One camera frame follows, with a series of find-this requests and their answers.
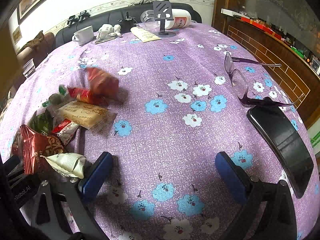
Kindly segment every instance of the plastic bottle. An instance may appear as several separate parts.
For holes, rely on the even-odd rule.
[[[187,10],[172,9],[172,18],[173,21],[165,21],[166,30],[187,27],[191,23],[191,15]]]

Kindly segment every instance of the blue gripper pad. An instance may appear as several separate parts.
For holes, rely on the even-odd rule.
[[[250,181],[245,171],[234,164],[225,152],[219,152],[215,158],[215,166],[233,199],[244,205],[250,190]]]
[[[110,175],[112,166],[112,155],[108,152],[103,152],[90,167],[88,177],[82,179],[78,184],[83,204],[87,204],[96,198],[103,182]]]

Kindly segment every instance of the purple eyeglass frame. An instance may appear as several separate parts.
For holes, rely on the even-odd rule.
[[[227,68],[226,68],[226,60],[228,58],[231,61],[231,67],[230,67],[229,71],[227,71]],[[272,64],[264,64],[264,63],[260,63],[258,61],[254,61],[254,60],[251,60],[251,59],[239,58],[239,57],[231,57],[229,52],[226,53],[226,57],[224,59],[224,68],[225,68],[225,70],[226,70],[226,72],[227,72],[227,74],[229,76],[232,88],[235,90],[235,88],[233,87],[233,82],[232,82],[232,77],[234,76],[235,73],[240,74],[240,76],[243,78],[243,80],[244,80],[244,82],[245,82],[245,84],[247,86],[243,98],[240,98],[237,95],[239,100],[240,100],[240,102],[243,103],[244,105],[253,105],[253,106],[293,106],[304,95],[304,94],[302,94],[295,102],[290,103],[290,104],[285,104],[285,103],[281,103],[281,102],[277,102],[277,101],[269,101],[269,100],[263,100],[263,99],[249,98],[248,97],[249,86],[248,86],[247,80],[245,79],[243,74],[238,69],[235,68],[235,66],[233,65],[233,62],[244,62],[244,63],[257,64],[257,65],[262,65],[262,66],[269,66],[269,67],[281,67],[281,64],[273,64],[273,65]]]

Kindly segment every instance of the smartphone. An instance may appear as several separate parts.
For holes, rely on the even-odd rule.
[[[255,106],[247,117],[276,154],[297,198],[302,198],[314,164],[299,133],[277,106]]]

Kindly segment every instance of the eyeglasses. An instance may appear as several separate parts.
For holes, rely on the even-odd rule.
[[[250,64],[258,64],[258,65],[262,65],[262,66],[270,66],[270,67],[281,67],[281,64],[274,64],[274,65],[264,64],[264,63],[260,63],[258,61],[254,61],[251,59],[231,57],[229,52],[226,53],[226,57],[224,59],[224,67],[226,69],[226,72],[229,75],[234,92],[238,96],[240,102],[245,105],[292,106],[295,103],[297,103],[298,100],[304,95],[304,94],[302,94],[295,102],[290,103],[290,104],[284,104],[281,102],[262,100],[262,99],[256,99],[256,98],[248,98],[247,97],[248,90],[249,90],[248,83],[245,80],[245,77],[242,75],[242,73],[238,69],[235,68],[235,66],[233,65],[233,62],[244,62],[244,63],[250,63]]]

